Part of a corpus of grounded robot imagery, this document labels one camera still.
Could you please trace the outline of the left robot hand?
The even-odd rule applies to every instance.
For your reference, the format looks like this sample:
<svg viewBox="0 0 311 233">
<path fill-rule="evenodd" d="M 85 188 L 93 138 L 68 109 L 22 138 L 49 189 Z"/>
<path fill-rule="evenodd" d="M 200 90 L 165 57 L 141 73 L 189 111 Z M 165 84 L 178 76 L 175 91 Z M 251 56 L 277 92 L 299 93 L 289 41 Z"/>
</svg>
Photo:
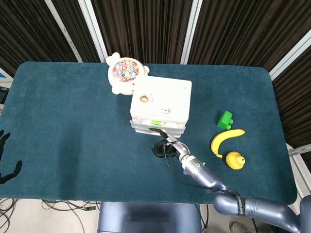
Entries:
<svg viewBox="0 0 311 233">
<path fill-rule="evenodd" d="M 4 145 L 5 145 L 5 142 L 6 140 L 10 137 L 11 133 L 7 133 L 5 134 L 4 133 L 4 130 L 1 130 L 0 131 L 0 158 L 2 159 L 2 155 L 3 155 L 3 151 L 4 151 Z M 7 181 L 13 179 L 14 177 L 16 177 L 20 171 L 21 171 L 21 168 L 22 168 L 22 161 L 19 160 L 17 163 L 16 163 L 16 166 L 15 166 L 15 169 L 5 175 L 5 176 L 0 176 L 0 184 L 5 184 Z"/>
</svg>

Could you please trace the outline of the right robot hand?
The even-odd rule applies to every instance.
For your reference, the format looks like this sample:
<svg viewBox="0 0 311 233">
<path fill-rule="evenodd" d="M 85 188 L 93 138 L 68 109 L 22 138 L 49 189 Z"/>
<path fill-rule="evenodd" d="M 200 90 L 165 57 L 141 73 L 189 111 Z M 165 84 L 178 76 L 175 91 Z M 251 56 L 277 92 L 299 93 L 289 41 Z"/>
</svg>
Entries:
<svg viewBox="0 0 311 233">
<path fill-rule="evenodd" d="M 191 156 L 188 146 L 179 141 L 171 133 L 167 133 L 158 128 L 149 128 L 150 131 L 158 133 L 164 139 L 152 147 L 152 152 L 159 158 L 176 157 L 180 162 L 185 156 Z"/>
</svg>

